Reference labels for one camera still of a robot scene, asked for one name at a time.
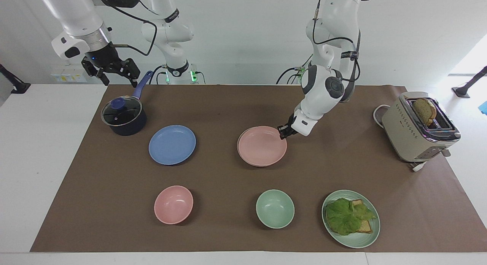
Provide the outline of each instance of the green plate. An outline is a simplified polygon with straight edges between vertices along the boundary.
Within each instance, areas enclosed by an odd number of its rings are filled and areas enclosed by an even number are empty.
[[[326,221],[326,215],[325,215],[325,207],[327,204],[336,201],[339,198],[344,198],[348,200],[355,200],[355,199],[361,199],[367,208],[369,208],[372,213],[377,218],[373,218],[369,220],[370,226],[372,228],[372,234],[362,234],[362,233],[353,233],[349,234],[346,236],[342,236],[340,234],[337,234],[336,232],[333,232],[332,229],[330,229],[330,226],[328,225],[328,222]],[[326,198],[325,201],[323,202],[323,206],[321,208],[321,217],[323,219],[323,223],[325,225],[326,230],[330,233],[330,235],[339,243],[350,247],[350,248],[365,248],[367,246],[370,246],[372,243],[374,243],[379,237],[379,232],[380,232],[380,220],[379,220],[379,214],[377,213],[376,208],[370,201],[365,198],[363,195],[353,192],[350,190],[338,190],[335,191],[331,194],[329,194]]]
[[[281,229],[294,218],[294,203],[283,191],[272,189],[263,192],[255,205],[259,220],[269,228]]]

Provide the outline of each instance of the toaster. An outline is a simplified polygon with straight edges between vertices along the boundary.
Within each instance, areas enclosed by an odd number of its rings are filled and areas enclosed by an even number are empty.
[[[412,106],[418,98],[430,100],[436,107],[436,118],[426,126]],[[404,92],[382,117],[382,125],[399,157],[407,162],[426,162],[443,154],[460,140],[460,132],[426,92]]]

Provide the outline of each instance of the blue plate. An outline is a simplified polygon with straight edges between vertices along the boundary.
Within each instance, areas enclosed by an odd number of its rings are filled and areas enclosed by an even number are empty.
[[[196,147],[193,131],[182,125],[171,125],[157,131],[149,142],[149,154],[154,161],[174,165],[185,161]]]

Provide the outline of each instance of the white table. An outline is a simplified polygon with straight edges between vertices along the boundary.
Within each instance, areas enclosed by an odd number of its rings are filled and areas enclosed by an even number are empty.
[[[436,95],[462,133],[449,163],[487,223],[487,99],[480,81],[470,100],[441,88]],[[3,264],[486,264],[487,253],[28,253],[104,94],[103,85],[32,85],[0,107],[0,265]]]

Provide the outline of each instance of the brown mat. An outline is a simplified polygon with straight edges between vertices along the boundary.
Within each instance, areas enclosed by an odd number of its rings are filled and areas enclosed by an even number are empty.
[[[445,158],[412,173],[374,123],[374,108],[404,91],[358,86],[309,137],[290,137],[280,162],[256,168],[237,153],[240,133],[284,124],[303,97],[298,86],[147,86],[146,127],[121,137],[100,111],[132,88],[111,85],[31,251],[487,251],[487,231]],[[172,124],[191,128],[197,148],[167,167],[151,159],[148,143]],[[153,213],[156,196],[170,185],[194,196],[193,212],[179,225],[164,225]],[[296,216],[284,229],[268,229],[256,216],[255,201],[268,189],[294,201]],[[360,192],[377,208],[382,228],[368,248],[346,248],[323,226],[322,202],[338,189]]]

